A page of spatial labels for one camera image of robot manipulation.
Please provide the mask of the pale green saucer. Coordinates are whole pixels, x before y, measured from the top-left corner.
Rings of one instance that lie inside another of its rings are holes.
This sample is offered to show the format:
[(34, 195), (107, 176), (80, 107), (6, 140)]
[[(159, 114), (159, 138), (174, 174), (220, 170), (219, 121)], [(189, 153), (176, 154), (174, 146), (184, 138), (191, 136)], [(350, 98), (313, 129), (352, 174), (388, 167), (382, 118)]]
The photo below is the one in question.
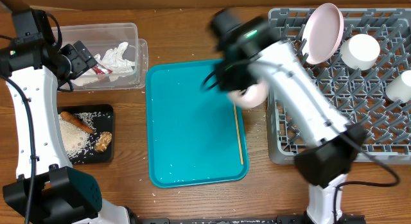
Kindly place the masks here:
[(411, 70), (404, 71), (385, 89), (389, 100), (395, 102), (400, 100), (402, 103), (410, 101), (411, 98)]

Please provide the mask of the orange carrot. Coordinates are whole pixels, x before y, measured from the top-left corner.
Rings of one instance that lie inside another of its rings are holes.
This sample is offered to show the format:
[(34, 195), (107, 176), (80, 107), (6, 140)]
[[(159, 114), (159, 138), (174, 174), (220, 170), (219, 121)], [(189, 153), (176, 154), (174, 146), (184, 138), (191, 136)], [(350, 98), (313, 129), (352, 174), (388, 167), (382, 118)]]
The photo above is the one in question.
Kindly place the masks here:
[(60, 117), (68, 122), (71, 123), (72, 125), (76, 126), (77, 128), (83, 130), (84, 132), (88, 134), (94, 134), (94, 130), (90, 127), (88, 127), (83, 121), (75, 117), (74, 115), (70, 114), (69, 112), (61, 112)]

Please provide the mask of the small white plate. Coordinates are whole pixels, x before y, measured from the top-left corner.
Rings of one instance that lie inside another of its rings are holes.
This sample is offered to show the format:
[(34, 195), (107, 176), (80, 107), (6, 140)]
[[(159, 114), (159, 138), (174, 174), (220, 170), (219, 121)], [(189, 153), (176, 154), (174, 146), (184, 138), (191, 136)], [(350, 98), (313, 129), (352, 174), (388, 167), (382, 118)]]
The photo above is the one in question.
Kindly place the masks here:
[(262, 104), (267, 98), (268, 86), (264, 81), (251, 85), (245, 90), (229, 92), (227, 97), (237, 106), (251, 109)]

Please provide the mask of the white upturned cup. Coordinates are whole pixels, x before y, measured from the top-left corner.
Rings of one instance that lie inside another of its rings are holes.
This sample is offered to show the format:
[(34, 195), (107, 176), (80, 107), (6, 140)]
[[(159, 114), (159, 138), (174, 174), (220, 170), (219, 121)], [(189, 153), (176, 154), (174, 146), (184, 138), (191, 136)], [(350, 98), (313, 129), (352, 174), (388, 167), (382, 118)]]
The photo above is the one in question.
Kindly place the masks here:
[(376, 63), (380, 54), (380, 44), (370, 35), (357, 34), (341, 45), (340, 54), (346, 66), (364, 71)]

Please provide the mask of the red snack wrapper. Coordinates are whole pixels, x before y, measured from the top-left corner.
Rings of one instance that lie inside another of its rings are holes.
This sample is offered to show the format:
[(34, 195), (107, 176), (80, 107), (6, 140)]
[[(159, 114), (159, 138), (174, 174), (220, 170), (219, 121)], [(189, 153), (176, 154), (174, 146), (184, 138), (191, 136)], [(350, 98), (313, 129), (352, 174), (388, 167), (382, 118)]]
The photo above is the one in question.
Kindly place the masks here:
[(99, 65), (95, 65), (92, 70), (96, 73), (96, 74), (110, 74), (112, 73), (112, 70), (110, 69), (106, 69), (104, 67), (101, 67)]

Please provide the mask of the white napkin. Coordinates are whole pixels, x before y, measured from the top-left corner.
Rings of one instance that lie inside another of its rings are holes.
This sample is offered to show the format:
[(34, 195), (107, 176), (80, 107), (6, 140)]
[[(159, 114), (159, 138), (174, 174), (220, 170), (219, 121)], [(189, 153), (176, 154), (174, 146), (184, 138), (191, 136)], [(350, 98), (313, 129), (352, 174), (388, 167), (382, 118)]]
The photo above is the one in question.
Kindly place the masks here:
[(128, 47), (128, 42), (122, 42), (118, 47), (106, 50), (103, 56), (99, 53), (94, 55), (98, 63), (97, 65), (112, 70), (112, 73), (96, 74), (91, 68), (82, 74), (81, 77), (73, 80), (73, 83), (76, 86), (83, 87), (91, 83), (102, 82), (103, 80), (113, 82), (119, 78), (118, 74), (131, 73), (136, 66), (135, 62), (123, 58), (123, 54)]

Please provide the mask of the pile of rice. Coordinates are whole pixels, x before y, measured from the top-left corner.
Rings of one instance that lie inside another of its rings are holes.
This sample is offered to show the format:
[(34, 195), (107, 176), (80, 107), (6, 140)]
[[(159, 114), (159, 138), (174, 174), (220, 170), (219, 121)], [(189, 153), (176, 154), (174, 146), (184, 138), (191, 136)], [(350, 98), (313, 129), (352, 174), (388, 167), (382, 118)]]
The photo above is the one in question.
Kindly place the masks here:
[(98, 139), (98, 133), (94, 127), (94, 123), (96, 118), (100, 116), (100, 112), (81, 112), (73, 114), (73, 117), (76, 117), (85, 126), (94, 131), (93, 134), (90, 134), (64, 120), (61, 115), (58, 115), (62, 141), (70, 161), (85, 163), (86, 159), (91, 159), (92, 157), (96, 157), (98, 155), (94, 149)]

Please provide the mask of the brown walnut food scrap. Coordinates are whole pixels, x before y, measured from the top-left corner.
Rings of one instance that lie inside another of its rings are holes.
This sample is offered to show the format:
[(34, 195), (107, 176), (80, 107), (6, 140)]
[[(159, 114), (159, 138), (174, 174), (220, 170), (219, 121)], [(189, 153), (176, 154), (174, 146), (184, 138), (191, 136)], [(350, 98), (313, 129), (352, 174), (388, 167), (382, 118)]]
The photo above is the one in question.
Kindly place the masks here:
[(96, 144), (94, 145), (94, 150), (97, 152), (104, 152), (109, 147), (112, 141), (112, 134), (110, 132), (102, 132)]

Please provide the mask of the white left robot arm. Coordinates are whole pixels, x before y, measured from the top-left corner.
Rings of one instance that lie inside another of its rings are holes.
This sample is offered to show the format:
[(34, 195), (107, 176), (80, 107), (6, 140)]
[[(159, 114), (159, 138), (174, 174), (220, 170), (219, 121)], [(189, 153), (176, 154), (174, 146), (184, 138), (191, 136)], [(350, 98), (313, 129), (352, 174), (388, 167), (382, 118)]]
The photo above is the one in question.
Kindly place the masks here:
[(82, 42), (63, 44), (50, 13), (27, 9), (12, 20), (17, 35), (1, 50), (1, 78), (13, 101), (19, 158), (16, 181), (3, 187), (6, 204), (26, 223), (137, 223), (73, 167), (62, 142), (57, 92), (96, 60)]

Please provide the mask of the large white plate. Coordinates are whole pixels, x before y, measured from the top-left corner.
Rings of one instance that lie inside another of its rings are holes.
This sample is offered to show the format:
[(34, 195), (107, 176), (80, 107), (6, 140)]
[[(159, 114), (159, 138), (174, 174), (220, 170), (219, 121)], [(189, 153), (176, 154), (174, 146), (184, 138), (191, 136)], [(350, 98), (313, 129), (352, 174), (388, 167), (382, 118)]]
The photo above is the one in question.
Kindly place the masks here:
[(314, 10), (305, 24), (302, 39), (306, 40), (302, 54), (306, 62), (316, 65), (333, 56), (342, 40), (344, 18), (332, 3), (324, 3)]

